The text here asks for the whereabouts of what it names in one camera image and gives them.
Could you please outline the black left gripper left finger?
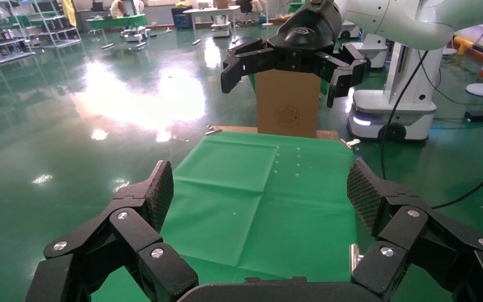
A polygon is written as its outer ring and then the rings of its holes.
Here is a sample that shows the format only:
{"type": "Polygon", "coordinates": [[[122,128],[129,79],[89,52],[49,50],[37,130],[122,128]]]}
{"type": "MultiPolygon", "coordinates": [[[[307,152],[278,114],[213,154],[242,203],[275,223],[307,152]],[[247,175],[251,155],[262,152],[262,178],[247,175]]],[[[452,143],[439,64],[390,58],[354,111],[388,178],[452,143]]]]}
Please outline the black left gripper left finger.
{"type": "Polygon", "coordinates": [[[161,236],[173,197],[172,165],[161,160],[146,180],[117,190],[100,214],[45,247],[25,299],[90,301],[125,268],[150,301],[179,300],[199,281],[161,236]]]}

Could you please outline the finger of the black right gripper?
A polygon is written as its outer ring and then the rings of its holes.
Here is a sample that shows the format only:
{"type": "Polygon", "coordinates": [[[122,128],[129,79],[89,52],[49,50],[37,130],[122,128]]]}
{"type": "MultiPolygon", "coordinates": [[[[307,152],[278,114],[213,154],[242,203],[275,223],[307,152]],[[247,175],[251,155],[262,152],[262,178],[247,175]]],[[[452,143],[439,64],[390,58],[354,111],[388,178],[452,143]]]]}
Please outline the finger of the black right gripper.
{"type": "Polygon", "coordinates": [[[314,74],[328,83],[326,106],[332,108],[336,98],[348,96],[349,89],[361,84],[367,59],[352,43],[345,43],[333,53],[316,52],[314,74]]]}
{"type": "Polygon", "coordinates": [[[274,55],[275,49],[268,47],[261,38],[227,50],[220,75],[222,92],[230,93],[243,76],[273,69],[277,61],[274,55]]]}

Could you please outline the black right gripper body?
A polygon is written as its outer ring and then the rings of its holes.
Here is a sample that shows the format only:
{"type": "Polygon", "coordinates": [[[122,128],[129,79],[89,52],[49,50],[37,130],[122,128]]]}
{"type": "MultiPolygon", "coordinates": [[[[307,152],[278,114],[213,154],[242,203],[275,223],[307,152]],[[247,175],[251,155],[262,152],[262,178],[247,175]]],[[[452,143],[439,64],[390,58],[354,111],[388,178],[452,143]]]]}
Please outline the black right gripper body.
{"type": "Polygon", "coordinates": [[[294,72],[313,71],[318,52],[333,52],[342,17],[333,1],[306,1],[267,40],[274,49],[275,68],[294,72]]]}

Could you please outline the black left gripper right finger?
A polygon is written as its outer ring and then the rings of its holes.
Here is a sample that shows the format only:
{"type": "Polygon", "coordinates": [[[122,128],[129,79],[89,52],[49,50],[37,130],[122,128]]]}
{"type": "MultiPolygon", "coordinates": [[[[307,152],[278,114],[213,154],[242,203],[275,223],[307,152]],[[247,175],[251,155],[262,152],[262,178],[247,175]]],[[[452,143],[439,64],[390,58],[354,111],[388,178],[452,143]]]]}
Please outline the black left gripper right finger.
{"type": "Polygon", "coordinates": [[[428,206],[419,194],[377,176],[360,158],[347,198],[374,242],[350,249],[352,281],[389,301],[411,265],[425,270],[454,301],[483,301],[483,233],[428,206]]]}

